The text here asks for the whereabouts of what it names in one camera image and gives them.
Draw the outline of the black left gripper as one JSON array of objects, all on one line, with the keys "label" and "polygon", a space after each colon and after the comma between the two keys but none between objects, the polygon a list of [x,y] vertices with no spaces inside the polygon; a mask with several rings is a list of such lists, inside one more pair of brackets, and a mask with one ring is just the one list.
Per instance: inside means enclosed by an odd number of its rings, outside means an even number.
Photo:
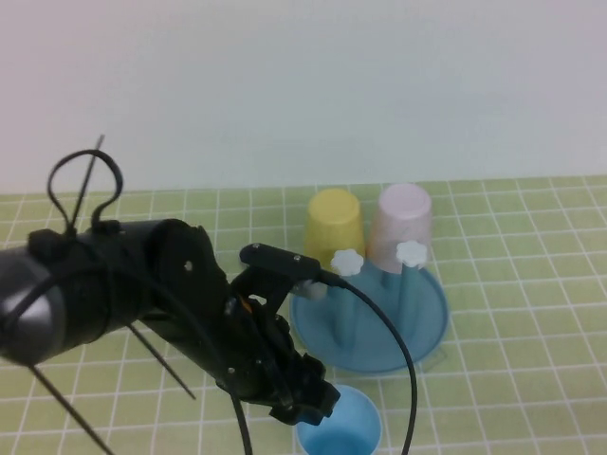
[{"label": "black left gripper", "polygon": [[239,399],[270,407],[279,422],[318,426],[340,392],[324,380],[316,358],[299,354],[278,309],[293,282],[215,282],[208,291],[208,324]]}]

